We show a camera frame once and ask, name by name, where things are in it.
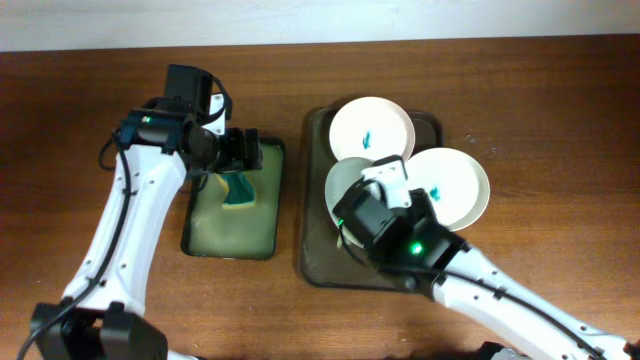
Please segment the pale blue plate front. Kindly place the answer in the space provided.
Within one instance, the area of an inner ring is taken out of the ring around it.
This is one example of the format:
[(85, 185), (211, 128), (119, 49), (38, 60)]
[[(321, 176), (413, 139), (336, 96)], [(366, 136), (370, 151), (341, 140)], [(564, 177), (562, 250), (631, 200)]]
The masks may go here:
[(362, 178), (362, 170), (372, 165), (373, 162), (369, 159), (350, 157), (338, 161), (329, 170), (325, 181), (324, 196), (327, 211), (335, 227), (338, 227), (338, 217), (333, 214), (333, 208), (346, 191)]

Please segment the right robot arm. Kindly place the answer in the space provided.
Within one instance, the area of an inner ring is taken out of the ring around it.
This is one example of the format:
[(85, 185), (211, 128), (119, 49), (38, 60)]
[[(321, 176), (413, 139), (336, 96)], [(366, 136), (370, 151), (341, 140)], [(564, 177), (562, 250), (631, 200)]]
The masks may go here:
[(371, 194), (370, 184), (349, 188), (333, 212), (379, 273), (471, 318), (531, 359), (638, 358), (637, 343), (550, 304), (439, 224), (424, 191), (409, 191), (409, 201), (393, 207), (389, 195)]

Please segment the green and yellow sponge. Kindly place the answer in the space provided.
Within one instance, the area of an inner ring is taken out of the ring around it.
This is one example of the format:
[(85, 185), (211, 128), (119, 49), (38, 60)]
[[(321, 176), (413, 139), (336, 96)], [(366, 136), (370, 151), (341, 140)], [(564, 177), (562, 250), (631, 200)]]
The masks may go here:
[(225, 191), (222, 207), (228, 210), (249, 208), (256, 203), (256, 190), (244, 172), (216, 175)]

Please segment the white plate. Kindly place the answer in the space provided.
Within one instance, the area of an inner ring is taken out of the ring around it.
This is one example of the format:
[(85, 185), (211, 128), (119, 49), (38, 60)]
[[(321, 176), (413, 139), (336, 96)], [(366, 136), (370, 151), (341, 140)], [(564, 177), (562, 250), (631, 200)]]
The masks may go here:
[(399, 155), (408, 160), (416, 133), (408, 113), (391, 100), (361, 97), (341, 107), (330, 123), (329, 144), (337, 160), (376, 161)]
[(424, 150), (413, 155), (405, 168), (409, 188), (426, 192), (437, 221), (450, 231), (470, 226), (488, 206), (488, 175), (476, 159), (460, 150)]

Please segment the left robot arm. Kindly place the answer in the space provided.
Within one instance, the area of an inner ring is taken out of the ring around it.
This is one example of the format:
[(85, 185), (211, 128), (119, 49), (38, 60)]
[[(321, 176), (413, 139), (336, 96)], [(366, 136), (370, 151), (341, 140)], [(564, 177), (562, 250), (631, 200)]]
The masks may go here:
[[(213, 109), (213, 88), (222, 98)], [(233, 102), (221, 81), (171, 64), (164, 93), (131, 110), (113, 131), (114, 180), (82, 265), (57, 304), (39, 303), (18, 356), (45, 359), (178, 359), (144, 318), (151, 263), (169, 207), (190, 177), (221, 179), (227, 208), (251, 206), (246, 178), (262, 167), (257, 130), (225, 128)]]

